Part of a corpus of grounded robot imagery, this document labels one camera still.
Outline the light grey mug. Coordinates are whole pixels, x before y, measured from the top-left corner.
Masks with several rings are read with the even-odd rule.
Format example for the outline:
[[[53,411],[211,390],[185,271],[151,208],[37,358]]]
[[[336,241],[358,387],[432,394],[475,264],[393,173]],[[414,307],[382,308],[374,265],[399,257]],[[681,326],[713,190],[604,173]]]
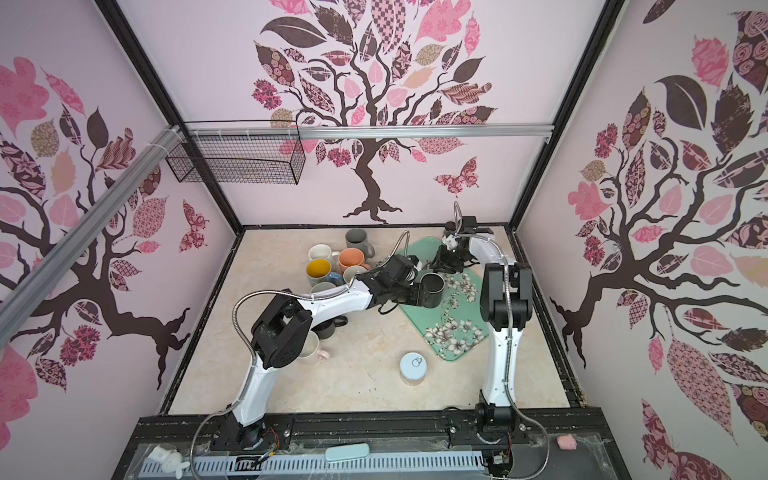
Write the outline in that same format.
[[[355,265],[348,267],[343,273],[343,279],[346,283],[351,283],[354,278],[360,274],[364,274],[368,269],[363,265]]]

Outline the orange cream scalloped mug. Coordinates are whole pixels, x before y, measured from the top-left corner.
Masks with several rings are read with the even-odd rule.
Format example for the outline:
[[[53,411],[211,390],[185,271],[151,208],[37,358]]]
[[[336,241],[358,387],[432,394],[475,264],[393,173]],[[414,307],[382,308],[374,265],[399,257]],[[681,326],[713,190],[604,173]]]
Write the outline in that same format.
[[[338,255],[338,264],[342,273],[352,267],[363,267],[365,270],[370,269],[364,252],[358,248],[346,248],[341,251]]]

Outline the dark grey mug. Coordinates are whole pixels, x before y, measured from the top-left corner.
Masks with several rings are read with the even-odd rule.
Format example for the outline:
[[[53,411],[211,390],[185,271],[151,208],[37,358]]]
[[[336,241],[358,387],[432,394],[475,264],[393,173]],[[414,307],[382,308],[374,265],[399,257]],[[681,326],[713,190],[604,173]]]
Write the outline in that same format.
[[[345,242],[348,248],[360,250],[366,259],[372,259],[375,248],[370,243],[367,232],[362,228],[353,228],[345,233]]]

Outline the blue iridescent mug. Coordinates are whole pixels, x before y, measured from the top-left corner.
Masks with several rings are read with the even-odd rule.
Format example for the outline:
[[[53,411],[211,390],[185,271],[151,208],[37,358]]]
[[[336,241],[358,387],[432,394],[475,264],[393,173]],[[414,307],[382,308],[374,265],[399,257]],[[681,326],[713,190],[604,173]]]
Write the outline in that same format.
[[[327,282],[334,286],[341,286],[344,283],[343,277],[333,270],[332,264],[326,259],[315,259],[310,261],[305,274],[312,286]]]

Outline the green floral tray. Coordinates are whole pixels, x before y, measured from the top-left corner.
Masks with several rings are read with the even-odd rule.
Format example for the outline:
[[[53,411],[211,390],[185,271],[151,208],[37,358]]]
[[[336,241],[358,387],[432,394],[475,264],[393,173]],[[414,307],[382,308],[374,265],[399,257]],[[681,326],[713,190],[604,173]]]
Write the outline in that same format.
[[[442,360],[456,361],[489,336],[480,315],[481,277],[471,269],[440,273],[445,285],[437,307],[403,305],[400,310]]]

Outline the cream speckled mug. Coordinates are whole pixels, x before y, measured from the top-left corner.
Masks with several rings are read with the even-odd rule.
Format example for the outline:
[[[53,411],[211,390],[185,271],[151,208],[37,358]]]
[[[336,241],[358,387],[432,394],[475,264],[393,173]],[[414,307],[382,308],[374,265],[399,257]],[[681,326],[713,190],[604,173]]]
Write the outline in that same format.
[[[318,293],[321,293],[321,292],[332,290],[334,288],[336,288],[336,285],[334,285],[331,282],[319,282],[319,283],[317,283],[315,286],[313,286],[311,288],[310,293],[311,294],[318,294]]]

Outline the white ribbed-bottom mug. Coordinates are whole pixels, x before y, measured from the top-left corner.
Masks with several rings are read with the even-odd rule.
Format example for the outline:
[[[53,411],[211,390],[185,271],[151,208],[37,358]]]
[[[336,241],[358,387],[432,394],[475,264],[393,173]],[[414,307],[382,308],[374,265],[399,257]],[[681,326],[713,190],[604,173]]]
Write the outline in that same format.
[[[338,252],[327,244],[315,244],[308,251],[310,261],[326,260],[332,262],[338,256]]]

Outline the black white mug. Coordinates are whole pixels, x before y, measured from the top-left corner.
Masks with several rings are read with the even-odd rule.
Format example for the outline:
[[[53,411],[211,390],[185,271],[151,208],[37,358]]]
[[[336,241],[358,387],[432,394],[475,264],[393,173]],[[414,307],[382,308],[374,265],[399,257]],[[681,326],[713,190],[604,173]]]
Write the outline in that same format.
[[[316,327],[313,327],[312,331],[318,336],[320,340],[327,340],[335,334],[339,327],[344,327],[347,324],[348,318],[346,316],[339,316],[320,323]]]

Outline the pink mug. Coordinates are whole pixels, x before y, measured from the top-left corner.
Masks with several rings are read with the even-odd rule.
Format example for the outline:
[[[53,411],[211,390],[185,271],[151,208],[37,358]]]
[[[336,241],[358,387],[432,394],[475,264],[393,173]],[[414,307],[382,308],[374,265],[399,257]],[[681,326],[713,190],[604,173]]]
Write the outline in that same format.
[[[309,331],[297,360],[300,363],[312,365],[329,358],[330,353],[322,348],[320,338],[315,332]]]

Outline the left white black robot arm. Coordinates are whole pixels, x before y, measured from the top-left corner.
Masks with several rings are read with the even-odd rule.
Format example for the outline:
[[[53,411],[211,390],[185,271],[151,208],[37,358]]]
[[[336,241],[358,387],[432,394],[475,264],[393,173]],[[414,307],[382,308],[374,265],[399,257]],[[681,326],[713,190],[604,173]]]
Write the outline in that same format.
[[[394,254],[352,281],[317,294],[296,294],[288,289],[252,292],[232,311],[238,335],[250,351],[250,364],[234,402],[233,415],[242,427],[263,419],[279,370],[298,359],[310,331],[339,316],[384,305],[416,305],[416,277],[423,263],[414,255]],[[271,301],[249,333],[238,323],[238,310],[248,300],[266,295]]]

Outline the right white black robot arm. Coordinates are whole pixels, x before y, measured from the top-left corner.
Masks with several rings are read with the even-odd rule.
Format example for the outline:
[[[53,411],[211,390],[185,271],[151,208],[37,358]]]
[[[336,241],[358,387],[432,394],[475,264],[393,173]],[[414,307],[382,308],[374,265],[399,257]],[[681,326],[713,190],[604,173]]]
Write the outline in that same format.
[[[492,334],[486,379],[475,406],[476,428],[514,429],[522,420],[514,375],[523,329],[533,311],[533,275],[528,266],[503,252],[491,229],[479,225],[474,216],[457,213],[445,224],[430,268],[458,274],[474,265],[483,268],[479,311]]]

